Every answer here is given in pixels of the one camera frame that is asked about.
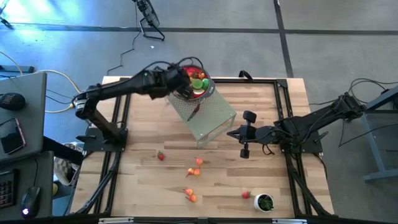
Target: transparent box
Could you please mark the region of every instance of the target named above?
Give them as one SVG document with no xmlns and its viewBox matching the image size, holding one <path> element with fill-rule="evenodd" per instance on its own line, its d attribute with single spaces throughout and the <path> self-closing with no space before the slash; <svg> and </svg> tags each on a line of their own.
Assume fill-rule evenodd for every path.
<svg viewBox="0 0 398 224">
<path fill-rule="evenodd" d="M 205 146 L 215 137 L 230 129 L 235 120 L 235 110 L 217 90 L 202 102 L 201 98 L 185 101 L 173 94 L 168 96 L 168 100 L 197 140 L 197 148 Z M 199 103 L 199 111 L 188 121 Z"/>
</svg>

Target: wooden tabletop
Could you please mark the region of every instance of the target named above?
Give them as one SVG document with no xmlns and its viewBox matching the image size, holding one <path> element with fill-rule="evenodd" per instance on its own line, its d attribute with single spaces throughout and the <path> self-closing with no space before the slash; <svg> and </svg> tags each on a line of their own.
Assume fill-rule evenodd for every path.
<svg viewBox="0 0 398 224">
<path fill-rule="evenodd" d="M 119 78 L 104 77 L 103 83 Z M 288 78 L 287 82 L 294 115 L 309 113 L 303 79 Z M 257 114 L 254 124 L 257 127 L 273 125 L 278 120 L 272 85 L 217 83 L 216 88 L 237 112 L 233 129 L 244 123 L 244 110 Z M 109 120 L 114 101 L 102 101 L 97 106 Z M 242 145 L 221 134 L 204 148 L 197 149 L 195 139 L 171 105 L 164 99 L 152 101 L 149 96 L 141 95 L 131 96 L 127 127 L 129 138 L 122 154 L 112 216 L 294 217 L 285 158 L 277 145 L 270 145 L 275 155 L 266 156 L 261 145 L 251 144 L 250 158 L 242 159 L 239 156 Z M 158 151 L 164 152 L 164 161 L 156 158 Z M 103 152 L 95 152 L 83 162 L 71 212 L 81 208 L 94 192 L 103 157 Z M 188 168 L 195 167 L 195 157 L 204 160 L 201 175 L 186 178 Z M 333 213 L 321 162 L 312 154 L 304 154 L 303 164 L 308 187 L 324 208 Z M 187 188 L 194 190 L 197 203 L 185 198 L 183 189 Z M 245 190 L 253 195 L 272 195 L 275 209 L 269 213 L 257 211 L 253 207 L 254 197 L 241 197 Z M 297 192 L 304 211 L 301 192 Z"/>
</svg>

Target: red strawberry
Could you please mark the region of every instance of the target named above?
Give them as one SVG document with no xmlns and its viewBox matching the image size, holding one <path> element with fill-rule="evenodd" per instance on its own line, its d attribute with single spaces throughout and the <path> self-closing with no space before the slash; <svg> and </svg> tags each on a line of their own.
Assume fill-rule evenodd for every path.
<svg viewBox="0 0 398 224">
<path fill-rule="evenodd" d="M 162 151 L 159 151 L 158 153 L 157 153 L 157 158 L 160 160 L 160 161 L 163 161 L 164 160 L 164 154 L 163 154 L 163 152 Z"/>
<path fill-rule="evenodd" d="M 242 198 L 249 198 L 250 197 L 250 191 L 245 191 L 242 193 Z"/>
</svg>

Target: gray floor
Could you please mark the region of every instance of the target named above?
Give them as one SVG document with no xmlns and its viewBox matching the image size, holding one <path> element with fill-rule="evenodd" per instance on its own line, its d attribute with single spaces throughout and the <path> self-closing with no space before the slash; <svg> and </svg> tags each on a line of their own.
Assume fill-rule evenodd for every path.
<svg viewBox="0 0 398 224">
<path fill-rule="evenodd" d="M 278 28 L 272 0 L 153 0 L 152 3 L 162 27 Z M 280 6 L 286 29 L 398 30 L 395 0 L 280 0 Z M 135 26 L 134 5 L 130 0 L 117 3 L 112 0 L 10 0 L 2 16 L 10 22 Z M 85 89 L 101 82 L 107 69 L 119 64 L 119 54 L 131 47 L 135 35 L 135 32 L 2 29 L 0 50 L 21 65 L 65 72 Z M 255 77 L 287 76 L 278 34 L 167 32 L 165 35 L 165 42 L 138 37 L 136 50 L 126 54 L 124 66 L 110 75 L 132 75 L 154 60 L 176 61 L 194 55 L 216 76 L 236 76 L 241 69 Z M 295 34 L 287 35 L 287 44 L 294 77 L 304 78 L 310 102 L 336 98 L 348 90 L 355 78 L 397 81 L 396 35 Z M 0 63 L 9 64 L 4 58 L 0 58 Z M 66 79 L 53 74 L 49 76 L 48 89 L 70 96 L 75 94 Z M 378 86 L 366 83 L 354 90 L 358 98 L 366 101 L 381 92 Z M 46 107 L 59 110 L 63 105 L 48 100 Z M 86 123 L 76 119 L 73 111 L 45 116 L 45 135 L 60 142 L 74 141 L 85 128 Z M 324 160 L 336 214 L 398 222 L 398 179 L 365 184 L 362 176 L 377 171 L 367 140 L 361 138 L 338 148 L 341 122 L 325 130 L 329 135 L 322 140 Z M 362 124 L 354 121 L 346 125 L 344 139 L 362 132 Z"/>
</svg>

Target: small orange tomato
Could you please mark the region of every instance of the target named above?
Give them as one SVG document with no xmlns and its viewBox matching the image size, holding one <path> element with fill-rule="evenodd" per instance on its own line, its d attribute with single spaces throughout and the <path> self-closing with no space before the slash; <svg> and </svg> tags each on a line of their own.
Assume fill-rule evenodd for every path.
<svg viewBox="0 0 398 224">
<path fill-rule="evenodd" d="M 193 171 L 193 175 L 200 175 L 200 169 L 195 169 Z"/>
<path fill-rule="evenodd" d="M 191 196 L 187 197 L 187 199 L 193 203 L 198 201 L 198 199 L 195 195 L 191 195 Z"/>
<path fill-rule="evenodd" d="M 199 74 L 199 78 L 202 80 L 202 79 L 206 78 L 206 75 L 202 72 L 201 74 Z"/>
<path fill-rule="evenodd" d="M 193 175 L 195 173 L 195 170 L 192 168 L 188 169 L 188 174 L 185 177 L 188 177 L 189 175 Z"/>
<path fill-rule="evenodd" d="M 185 193 L 189 196 L 193 195 L 193 190 L 192 189 L 185 189 Z"/>
<path fill-rule="evenodd" d="M 197 163 L 198 166 L 202 165 L 203 164 L 203 159 L 197 158 L 196 159 L 196 163 Z"/>
</svg>

